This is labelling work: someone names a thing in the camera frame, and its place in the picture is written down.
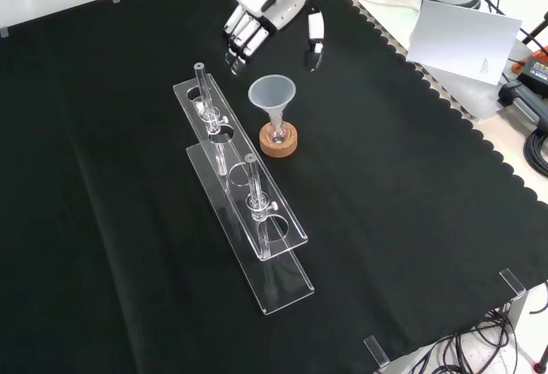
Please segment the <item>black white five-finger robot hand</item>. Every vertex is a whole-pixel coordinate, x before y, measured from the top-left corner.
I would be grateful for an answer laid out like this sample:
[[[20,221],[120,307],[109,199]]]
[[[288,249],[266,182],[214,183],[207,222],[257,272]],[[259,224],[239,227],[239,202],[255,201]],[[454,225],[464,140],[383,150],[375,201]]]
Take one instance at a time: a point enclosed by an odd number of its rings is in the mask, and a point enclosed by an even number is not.
[[[235,10],[223,27],[227,41],[225,61],[234,75],[241,74],[260,47],[283,30],[307,0],[235,0]]]

